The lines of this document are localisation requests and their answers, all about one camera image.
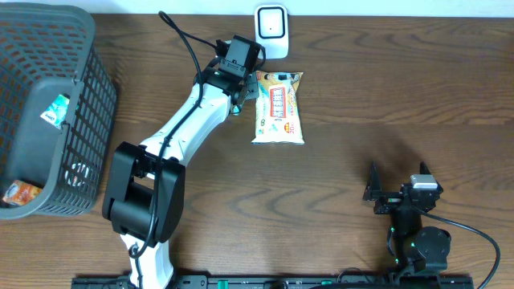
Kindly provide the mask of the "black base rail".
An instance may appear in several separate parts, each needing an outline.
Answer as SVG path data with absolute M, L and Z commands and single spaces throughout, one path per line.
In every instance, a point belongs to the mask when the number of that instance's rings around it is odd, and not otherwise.
M 474 287 L 470 277 L 413 277 L 402 278 L 402 288 L 464 288 Z M 208 277 L 205 275 L 177 275 L 167 288 L 201 288 L 201 289 L 264 289 L 264 288 L 379 288 L 392 287 L 394 284 L 385 276 L 373 276 L 346 273 L 341 277 Z

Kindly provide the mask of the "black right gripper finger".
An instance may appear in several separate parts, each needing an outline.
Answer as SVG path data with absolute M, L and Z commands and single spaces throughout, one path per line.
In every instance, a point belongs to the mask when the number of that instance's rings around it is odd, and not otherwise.
M 419 165 L 419 197 L 424 201 L 437 201 L 443 193 L 442 186 L 432 175 L 424 161 Z
M 374 162 L 371 163 L 369 178 L 363 193 L 364 201 L 376 201 L 381 196 L 381 182 Z

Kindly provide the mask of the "teal Kleenex tissue pack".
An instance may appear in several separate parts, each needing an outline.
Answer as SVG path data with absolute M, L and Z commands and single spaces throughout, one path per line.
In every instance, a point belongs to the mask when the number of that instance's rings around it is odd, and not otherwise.
M 61 129 L 62 123 L 65 121 L 67 115 L 69 102 L 70 100 L 67 95 L 59 94 L 40 117 L 48 124 L 51 124 L 57 129 Z

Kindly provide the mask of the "large yellow wipes pack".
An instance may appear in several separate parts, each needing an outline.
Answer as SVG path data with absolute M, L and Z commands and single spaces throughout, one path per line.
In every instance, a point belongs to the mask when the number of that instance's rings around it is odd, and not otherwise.
M 256 72 L 259 95 L 255 101 L 255 138 L 252 144 L 304 144 L 296 97 L 303 74 Z

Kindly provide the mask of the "orange Kleenex tissue pack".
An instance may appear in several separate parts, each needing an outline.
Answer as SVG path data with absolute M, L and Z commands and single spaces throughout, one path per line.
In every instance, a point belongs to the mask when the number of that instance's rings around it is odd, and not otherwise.
M 24 206 L 38 197 L 42 191 L 36 185 L 15 180 L 4 193 L 2 200 L 9 205 Z

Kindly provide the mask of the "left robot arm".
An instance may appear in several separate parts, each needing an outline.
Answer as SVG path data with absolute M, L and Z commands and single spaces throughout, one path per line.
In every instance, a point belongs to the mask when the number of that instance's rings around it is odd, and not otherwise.
M 209 134 L 249 95 L 261 65 L 215 60 L 195 80 L 186 102 L 139 145 L 122 142 L 108 173 L 102 214 L 127 247 L 136 288 L 167 288 L 174 268 L 169 239 L 182 217 L 186 166 Z

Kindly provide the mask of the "white barcode scanner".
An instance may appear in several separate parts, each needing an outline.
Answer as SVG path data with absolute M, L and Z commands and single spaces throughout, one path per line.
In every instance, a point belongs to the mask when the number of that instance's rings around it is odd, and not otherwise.
M 257 6 L 255 40 L 264 47 L 266 59 L 285 59 L 289 51 L 288 10 L 280 4 Z

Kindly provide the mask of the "dark grey plastic basket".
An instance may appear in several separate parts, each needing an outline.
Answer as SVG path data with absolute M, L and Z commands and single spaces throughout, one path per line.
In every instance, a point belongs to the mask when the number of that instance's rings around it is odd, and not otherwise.
M 15 180 L 43 191 L 4 220 L 86 214 L 95 204 L 116 115 L 116 89 L 95 48 L 96 24 L 76 6 L 1 5 L 1 191 Z M 62 128 L 40 115 L 69 97 Z

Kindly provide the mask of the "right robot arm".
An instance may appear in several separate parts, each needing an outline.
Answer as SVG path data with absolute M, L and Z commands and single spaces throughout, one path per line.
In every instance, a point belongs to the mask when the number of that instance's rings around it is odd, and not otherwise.
M 363 199 L 374 201 L 373 212 L 390 216 L 387 237 L 389 253 L 397 267 L 391 272 L 394 282 L 414 276 L 438 275 L 447 269 L 451 235 L 443 229 L 422 224 L 422 214 L 435 208 L 443 192 L 425 163 L 398 191 L 382 189 L 376 165 L 370 166 Z

